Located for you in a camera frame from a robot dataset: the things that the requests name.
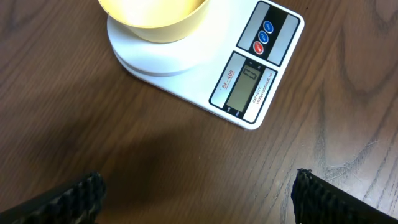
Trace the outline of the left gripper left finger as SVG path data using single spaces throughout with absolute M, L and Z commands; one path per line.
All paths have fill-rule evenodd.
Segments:
M 103 177 L 91 172 L 1 212 L 1 223 L 94 224 L 105 197 Z

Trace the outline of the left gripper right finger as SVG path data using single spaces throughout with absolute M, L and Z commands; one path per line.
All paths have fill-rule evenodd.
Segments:
M 291 199 L 296 223 L 397 224 L 397 219 L 329 184 L 309 169 L 297 170 Z

